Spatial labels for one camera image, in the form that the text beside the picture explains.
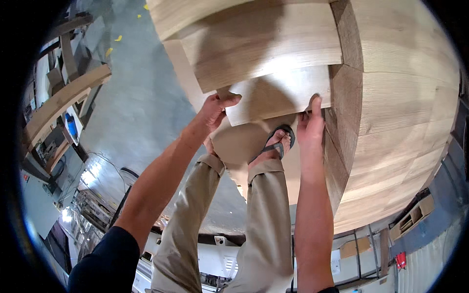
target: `flip-flop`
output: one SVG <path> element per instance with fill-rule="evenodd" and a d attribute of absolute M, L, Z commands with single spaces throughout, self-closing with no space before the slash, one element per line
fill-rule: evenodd
<path fill-rule="evenodd" d="M 275 134 L 275 132 L 279 129 L 282 129 L 285 132 L 290 134 L 290 149 L 293 148 L 293 145 L 295 143 L 295 134 L 293 133 L 293 129 L 289 125 L 286 125 L 286 124 L 278 126 L 271 133 L 269 133 L 269 137 L 267 138 L 267 141 L 265 142 L 265 144 L 267 144 L 269 139 L 271 139 L 272 136 Z M 274 143 L 272 145 L 268 145 L 268 146 L 264 147 L 262 149 L 262 151 L 260 151 L 260 153 L 257 156 L 252 158 L 252 160 L 249 162 L 249 164 L 252 161 L 254 161 L 257 157 L 259 157 L 259 155 L 262 154 L 263 152 L 270 151 L 270 150 L 273 150 L 273 149 L 276 149 L 276 148 L 280 148 L 280 160 L 281 160 L 283 158 L 283 144 L 282 144 L 282 142 L 278 142 L 278 143 Z"/>

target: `pant cuff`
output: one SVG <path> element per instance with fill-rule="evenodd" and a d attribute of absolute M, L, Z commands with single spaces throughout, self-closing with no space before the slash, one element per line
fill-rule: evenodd
<path fill-rule="evenodd" d="M 280 159 L 269 159 L 255 165 L 248 173 L 248 184 L 251 184 L 256 175 L 267 172 L 283 172 L 283 165 Z"/>
<path fill-rule="evenodd" d="M 213 170 L 217 171 L 218 175 L 221 177 L 223 172 L 225 171 L 225 165 L 220 160 L 220 158 L 212 155 L 212 154 L 205 154 L 201 155 L 197 162 L 206 163 L 210 166 Z"/>

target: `light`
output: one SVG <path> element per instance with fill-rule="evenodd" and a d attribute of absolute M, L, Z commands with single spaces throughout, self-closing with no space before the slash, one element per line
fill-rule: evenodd
<path fill-rule="evenodd" d="M 72 217 L 68 215 L 68 212 L 66 209 L 62 210 L 62 221 L 64 222 L 70 222 L 72 220 Z"/>

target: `foot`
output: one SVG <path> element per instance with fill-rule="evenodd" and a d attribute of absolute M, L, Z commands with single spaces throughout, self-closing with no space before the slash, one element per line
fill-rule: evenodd
<path fill-rule="evenodd" d="M 204 146 L 207 149 L 207 153 L 212 154 L 218 158 L 217 153 L 213 149 L 213 143 L 212 143 L 212 139 L 210 138 L 210 136 L 207 136 L 207 138 L 205 139 Z"/>
<path fill-rule="evenodd" d="M 275 131 L 273 136 L 267 141 L 265 146 L 273 145 L 281 142 L 283 145 L 283 153 L 286 154 L 290 150 L 290 134 L 285 132 L 282 129 Z M 270 159 L 280 159 L 280 149 L 275 148 L 260 154 L 257 158 L 254 159 L 249 165 L 248 170 L 253 168 L 255 165 Z"/>

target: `hand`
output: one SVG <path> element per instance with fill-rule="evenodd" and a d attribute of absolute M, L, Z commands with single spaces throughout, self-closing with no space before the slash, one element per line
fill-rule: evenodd
<path fill-rule="evenodd" d="M 201 127 L 207 128 L 208 134 L 210 134 L 220 126 L 221 121 L 227 115 L 225 108 L 238 104 L 240 100 L 241 95 L 230 95 L 223 101 L 220 100 L 218 94 L 211 95 L 205 100 L 194 120 Z"/>
<path fill-rule="evenodd" d="M 298 126 L 296 136 L 300 147 L 319 146 L 322 143 L 324 119 L 321 116 L 322 98 L 318 94 L 311 97 L 311 113 L 309 111 L 298 113 Z"/>

